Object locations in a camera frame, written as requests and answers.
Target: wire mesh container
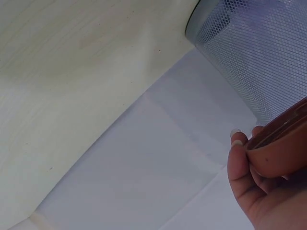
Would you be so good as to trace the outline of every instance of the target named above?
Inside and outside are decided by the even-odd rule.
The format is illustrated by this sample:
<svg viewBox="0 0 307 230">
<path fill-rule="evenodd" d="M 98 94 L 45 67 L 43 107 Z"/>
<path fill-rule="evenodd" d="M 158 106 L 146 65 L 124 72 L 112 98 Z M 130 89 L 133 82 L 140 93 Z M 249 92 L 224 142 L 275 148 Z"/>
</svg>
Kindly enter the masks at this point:
<svg viewBox="0 0 307 230">
<path fill-rule="evenodd" d="M 306 0 L 201 0 L 186 36 L 261 125 L 307 95 Z"/>
</svg>

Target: hand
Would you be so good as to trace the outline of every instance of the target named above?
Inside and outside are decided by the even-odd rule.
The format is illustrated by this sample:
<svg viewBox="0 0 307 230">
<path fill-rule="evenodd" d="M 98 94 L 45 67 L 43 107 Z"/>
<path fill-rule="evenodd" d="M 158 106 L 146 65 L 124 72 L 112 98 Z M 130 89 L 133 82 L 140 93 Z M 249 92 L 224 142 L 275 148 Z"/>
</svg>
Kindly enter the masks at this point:
<svg viewBox="0 0 307 230">
<path fill-rule="evenodd" d="M 253 136 L 261 129 L 254 128 Z M 243 148 L 247 140 L 235 133 L 228 157 L 230 186 L 242 210 L 257 230 L 307 230 L 307 169 L 274 179 L 261 177 L 248 162 Z"/>
</svg>

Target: white backdrop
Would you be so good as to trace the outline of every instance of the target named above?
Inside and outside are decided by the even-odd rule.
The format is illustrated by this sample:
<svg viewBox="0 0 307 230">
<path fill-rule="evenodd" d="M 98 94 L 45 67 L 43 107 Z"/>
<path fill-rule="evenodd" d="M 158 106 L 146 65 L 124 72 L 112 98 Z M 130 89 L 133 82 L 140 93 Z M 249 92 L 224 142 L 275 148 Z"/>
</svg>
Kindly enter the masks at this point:
<svg viewBox="0 0 307 230">
<path fill-rule="evenodd" d="M 225 165 L 230 131 L 250 133 L 255 123 L 193 50 L 100 137 L 37 213 L 56 230 L 252 229 Z"/>
</svg>

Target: brown ceramic dish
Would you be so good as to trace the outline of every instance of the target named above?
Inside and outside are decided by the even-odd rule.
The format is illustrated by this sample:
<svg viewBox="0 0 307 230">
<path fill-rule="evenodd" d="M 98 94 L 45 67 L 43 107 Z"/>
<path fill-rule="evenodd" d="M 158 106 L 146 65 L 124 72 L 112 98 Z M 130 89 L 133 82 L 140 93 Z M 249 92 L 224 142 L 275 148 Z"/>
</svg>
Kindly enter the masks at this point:
<svg viewBox="0 0 307 230">
<path fill-rule="evenodd" d="M 267 178 L 307 166 L 307 97 L 270 122 L 245 145 L 248 158 Z"/>
</svg>

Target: metal mesh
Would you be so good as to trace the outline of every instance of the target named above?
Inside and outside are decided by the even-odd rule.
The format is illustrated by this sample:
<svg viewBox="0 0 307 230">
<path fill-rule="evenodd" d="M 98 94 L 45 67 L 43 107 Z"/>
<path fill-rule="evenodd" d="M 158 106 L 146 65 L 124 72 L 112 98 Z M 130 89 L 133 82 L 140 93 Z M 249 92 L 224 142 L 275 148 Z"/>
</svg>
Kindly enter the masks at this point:
<svg viewBox="0 0 307 230">
<path fill-rule="evenodd" d="M 306 0 L 221 0 L 195 45 L 260 124 L 307 95 Z"/>
</svg>

